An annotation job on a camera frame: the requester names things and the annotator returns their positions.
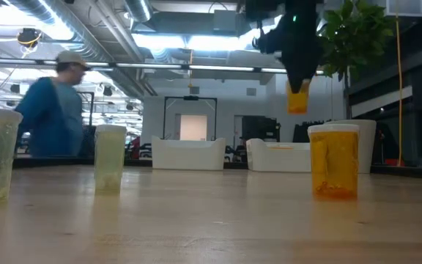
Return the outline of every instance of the orange plastic cup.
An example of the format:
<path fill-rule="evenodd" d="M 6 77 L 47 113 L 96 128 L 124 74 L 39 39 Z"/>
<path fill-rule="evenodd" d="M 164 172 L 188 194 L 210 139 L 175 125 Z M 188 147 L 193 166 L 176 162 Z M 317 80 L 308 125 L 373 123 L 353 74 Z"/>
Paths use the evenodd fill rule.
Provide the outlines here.
<path fill-rule="evenodd" d="M 358 125 L 314 125 L 311 140 L 312 194 L 317 198 L 358 197 Z"/>
<path fill-rule="evenodd" d="M 298 93 L 292 93 L 289 82 L 286 82 L 288 114 L 306 114 L 308 106 L 308 88 L 310 81 L 304 81 Z"/>

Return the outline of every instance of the yellow cord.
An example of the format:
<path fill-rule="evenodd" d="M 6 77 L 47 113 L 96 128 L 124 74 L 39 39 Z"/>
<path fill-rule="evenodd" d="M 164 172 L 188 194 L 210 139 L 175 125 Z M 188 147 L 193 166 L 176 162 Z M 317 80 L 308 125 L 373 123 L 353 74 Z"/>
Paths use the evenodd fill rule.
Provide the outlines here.
<path fill-rule="evenodd" d="M 41 37 L 42 37 L 42 33 L 38 34 L 38 36 L 37 36 L 34 40 L 30 40 L 30 41 L 28 41 L 28 42 L 22 42 L 22 41 L 19 41 L 19 40 L 18 40 L 18 42 L 19 42 L 20 44 L 23 44 L 23 45 L 29 45 L 29 44 L 34 43 L 35 41 L 38 41 Z"/>
<path fill-rule="evenodd" d="M 399 23 L 399 0 L 396 0 L 396 50 L 399 64 L 399 160 L 397 166 L 401 166 L 401 152 L 403 149 L 403 76 L 401 70 L 401 45 L 400 45 L 400 23 Z"/>

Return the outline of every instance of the white planter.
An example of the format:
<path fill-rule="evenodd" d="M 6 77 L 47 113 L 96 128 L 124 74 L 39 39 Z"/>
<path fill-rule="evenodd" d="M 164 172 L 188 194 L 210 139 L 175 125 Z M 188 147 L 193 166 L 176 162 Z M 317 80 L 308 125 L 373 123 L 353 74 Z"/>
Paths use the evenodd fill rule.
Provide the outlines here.
<path fill-rule="evenodd" d="M 256 172 L 310 172 L 310 143 L 247 141 L 248 168 Z"/>
<path fill-rule="evenodd" d="M 339 120 L 326 122 L 325 124 L 359 125 L 359 173 L 370 173 L 377 123 L 373 120 Z"/>
<path fill-rule="evenodd" d="M 222 170 L 225 139 L 213 142 L 162 140 L 152 137 L 154 169 Z"/>

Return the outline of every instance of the man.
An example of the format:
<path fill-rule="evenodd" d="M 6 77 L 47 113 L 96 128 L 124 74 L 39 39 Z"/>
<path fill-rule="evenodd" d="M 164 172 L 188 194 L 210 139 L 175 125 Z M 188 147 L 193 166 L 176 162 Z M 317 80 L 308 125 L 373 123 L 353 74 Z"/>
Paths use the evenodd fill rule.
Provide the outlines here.
<path fill-rule="evenodd" d="M 23 115 L 18 142 L 30 132 L 33 157 L 77 156 L 83 140 L 82 100 L 74 89 L 87 70 L 79 54 L 63 51 L 56 58 L 57 77 L 40 78 L 16 107 Z"/>

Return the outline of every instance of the robotic arm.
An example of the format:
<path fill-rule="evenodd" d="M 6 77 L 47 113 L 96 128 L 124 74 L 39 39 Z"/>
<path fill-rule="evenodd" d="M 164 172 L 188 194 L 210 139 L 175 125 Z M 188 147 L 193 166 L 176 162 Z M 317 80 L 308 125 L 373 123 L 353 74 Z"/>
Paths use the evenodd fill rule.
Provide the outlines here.
<path fill-rule="evenodd" d="M 303 83 L 314 77 L 323 55 L 317 42 L 318 3 L 323 0 L 246 0 L 245 16 L 256 22 L 260 38 L 253 45 L 263 54 L 281 52 L 279 61 L 287 71 L 293 93 L 298 93 Z M 265 34 L 262 21 L 284 4 L 286 13 L 278 26 Z"/>

